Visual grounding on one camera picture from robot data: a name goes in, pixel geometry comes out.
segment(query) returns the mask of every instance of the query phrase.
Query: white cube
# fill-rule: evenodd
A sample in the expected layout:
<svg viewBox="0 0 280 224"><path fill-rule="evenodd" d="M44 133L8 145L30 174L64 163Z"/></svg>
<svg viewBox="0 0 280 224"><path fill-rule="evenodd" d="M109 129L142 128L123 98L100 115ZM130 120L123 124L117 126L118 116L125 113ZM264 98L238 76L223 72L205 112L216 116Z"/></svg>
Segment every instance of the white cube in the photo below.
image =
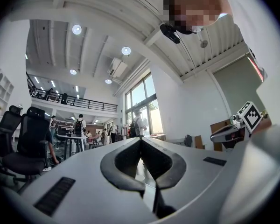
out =
<svg viewBox="0 0 280 224"><path fill-rule="evenodd" d="M248 101L238 111L238 116L244 121L250 133L253 132L262 120L260 112L252 101Z"/></svg>

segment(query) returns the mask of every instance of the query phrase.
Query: gray window shade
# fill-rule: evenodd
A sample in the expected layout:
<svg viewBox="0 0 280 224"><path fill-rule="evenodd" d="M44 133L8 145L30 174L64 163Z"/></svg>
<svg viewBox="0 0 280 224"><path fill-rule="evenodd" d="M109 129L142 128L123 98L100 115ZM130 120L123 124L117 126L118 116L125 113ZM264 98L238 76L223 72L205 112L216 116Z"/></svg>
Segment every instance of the gray window shade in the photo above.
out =
<svg viewBox="0 0 280 224"><path fill-rule="evenodd" d="M247 57L214 73L226 97L231 113L235 114L247 102L252 101L262 112L265 107L256 93L261 79Z"/></svg>

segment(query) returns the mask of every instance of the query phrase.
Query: white shoe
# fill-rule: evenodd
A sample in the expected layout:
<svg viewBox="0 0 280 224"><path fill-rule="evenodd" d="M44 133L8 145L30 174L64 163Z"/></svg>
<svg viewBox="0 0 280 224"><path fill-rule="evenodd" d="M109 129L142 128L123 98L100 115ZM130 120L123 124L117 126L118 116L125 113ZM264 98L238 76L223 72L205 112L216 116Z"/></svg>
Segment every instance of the white shoe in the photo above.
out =
<svg viewBox="0 0 280 224"><path fill-rule="evenodd" d="M44 168L42 171L47 172L47 171L50 171L51 169L52 169L52 167L48 167L48 168Z"/></svg>

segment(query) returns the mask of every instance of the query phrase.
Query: table leg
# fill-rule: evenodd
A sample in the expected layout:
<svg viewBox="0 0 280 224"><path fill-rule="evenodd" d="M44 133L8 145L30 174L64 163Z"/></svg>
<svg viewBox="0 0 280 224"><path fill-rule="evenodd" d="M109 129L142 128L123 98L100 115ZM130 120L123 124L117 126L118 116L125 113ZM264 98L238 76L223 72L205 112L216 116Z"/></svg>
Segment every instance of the table leg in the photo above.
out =
<svg viewBox="0 0 280 224"><path fill-rule="evenodd" d="M73 139L70 139L70 157L71 157L71 144L72 144Z"/></svg>
<svg viewBox="0 0 280 224"><path fill-rule="evenodd" d="M65 146L64 146L64 160L66 160L66 149L67 149L67 139L65 139Z"/></svg>
<svg viewBox="0 0 280 224"><path fill-rule="evenodd" d="M77 140L78 153L80 152L80 140Z"/></svg>

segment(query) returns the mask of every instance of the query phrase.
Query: air conditioner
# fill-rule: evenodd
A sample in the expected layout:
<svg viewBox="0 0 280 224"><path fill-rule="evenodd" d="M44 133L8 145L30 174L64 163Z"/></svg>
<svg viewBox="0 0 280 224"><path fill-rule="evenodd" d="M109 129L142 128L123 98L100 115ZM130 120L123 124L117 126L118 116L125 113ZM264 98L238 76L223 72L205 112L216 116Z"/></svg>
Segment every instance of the air conditioner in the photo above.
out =
<svg viewBox="0 0 280 224"><path fill-rule="evenodd" d="M123 61L121 61L118 58L114 58L113 61L111 62L108 73L113 78L120 77L126 68L127 68L127 64L125 64Z"/></svg>

